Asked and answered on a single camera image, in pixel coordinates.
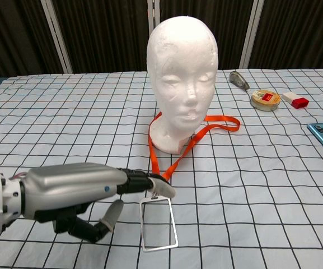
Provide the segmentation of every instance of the lanyard strap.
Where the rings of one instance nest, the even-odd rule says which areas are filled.
[[[157,120],[161,116],[161,112],[157,114],[155,119],[151,122],[153,123],[155,120]],[[221,125],[221,124],[210,124],[205,126],[204,128],[201,129],[190,141],[188,146],[186,147],[184,153],[165,171],[165,173],[162,175],[166,180],[169,180],[171,178],[171,175],[179,165],[179,162],[189,151],[195,146],[203,137],[206,135],[208,131],[210,131],[212,128],[221,128],[230,132],[236,132],[238,129],[240,129],[240,121],[234,117],[231,116],[224,116],[224,115],[211,115],[211,116],[206,116],[204,119],[206,122],[233,122],[236,125],[235,126],[226,126],[226,125]],[[150,137],[150,126],[149,126],[149,132],[148,132],[148,144],[149,144],[149,151],[150,151],[150,159],[151,159],[151,167],[152,167],[152,172],[156,174],[160,174],[159,170],[159,164],[157,161],[157,156],[155,154],[154,148],[152,146],[152,140]]]

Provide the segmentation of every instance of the mannequin nose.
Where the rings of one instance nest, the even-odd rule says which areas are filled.
[[[186,99],[186,105],[187,106],[194,106],[197,104],[197,96],[194,85],[189,85],[187,88],[187,99]]]

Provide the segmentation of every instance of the badge holder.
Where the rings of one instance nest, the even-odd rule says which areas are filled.
[[[143,219],[142,205],[146,204],[146,203],[160,202],[160,201],[167,201],[168,202],[168,207],[170,209],[172,229],[174,230],[175,244],[173,244],[173,245],[165,245],[163,247],[147,248],[145,246],[145,241],[144,241],[144,219]],[[139,202],[139,205],[140,205],[140,221],[141,221],[141,245],[143,247],[143,251],[149,252],[149,251],[160,251],[160,250],[169,249],[169,248],[177,248],[179,246],[179,241],[177,240],[175,220],[174,220],[174,214],[172,213],[172,207],[171,207],[170,198],[167,198],[167,197],[164,197],[164,196],[158,196],[158,195],[156,195],[154,193],[151,197],[141,199],[140,202]]]

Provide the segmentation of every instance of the white eraser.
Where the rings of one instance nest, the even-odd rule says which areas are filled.
[[[285,94],[281,94],[281,97],[283,100],[289,102],[290,104],[293,102],[293,100],[301,98],[299,95],[293,93],[293,92],[286,92]]]

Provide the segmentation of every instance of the robotic hand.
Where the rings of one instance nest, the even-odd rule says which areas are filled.
[[[52,221],[56,233],[67,231],[94,243],[114,231],[123,209],[122,200],[114,201],[96,225],[77,215],[94,201],[145,190],[168,198],[175,196],[175,190],[158,174],[102,164],[44,166],[11,179],[0,174],[0,232],[23,215],[38,222]]]

